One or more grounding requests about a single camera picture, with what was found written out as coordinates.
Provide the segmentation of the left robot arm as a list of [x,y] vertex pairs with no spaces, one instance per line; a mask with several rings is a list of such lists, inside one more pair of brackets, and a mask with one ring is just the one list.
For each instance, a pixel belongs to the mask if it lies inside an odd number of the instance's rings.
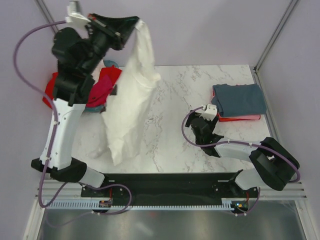
[[65,183],[92,186],[99,197],[110,185],[105,175],[72,157],[72,145],[80,117],[95,83],[92,73],[109,49],[122,50],[139,17],[112,18],[92,13],[84,23],[88,38],[72,27],[59,30],[53,40],[52,54],[57,58],[58,74],[53,87],[52,119],[45,148],[31,167],[49,173]]

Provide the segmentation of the white t-shirt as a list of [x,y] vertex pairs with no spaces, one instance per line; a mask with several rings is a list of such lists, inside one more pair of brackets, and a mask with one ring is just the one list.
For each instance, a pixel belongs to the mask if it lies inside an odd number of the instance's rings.
[[139,155],[144,123],[160,79],[155,70],[149,27],[139,20],[131,55],[117,80],[116,95],[107,97],[105,111],[101,113],[103,129],[90,158],[96,159],[109,151],[116,166]]

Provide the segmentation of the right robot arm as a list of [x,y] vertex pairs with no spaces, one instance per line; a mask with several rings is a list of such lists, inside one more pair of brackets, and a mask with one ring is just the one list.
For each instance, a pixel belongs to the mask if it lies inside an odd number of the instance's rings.
[[218,121],[218,116],[211,114],[206,118],[194,109],[184,117],[181,128],[191,128],[195,141],[189,143],[206,155],[253,164],[253,168],[239,170],[229,180],[233,196],[240,197],[248,189],[262,186],[282,191],[288,183],[300,180],[299,162],[274,138],[266,137],[258,142],[233,140],[214,133]]

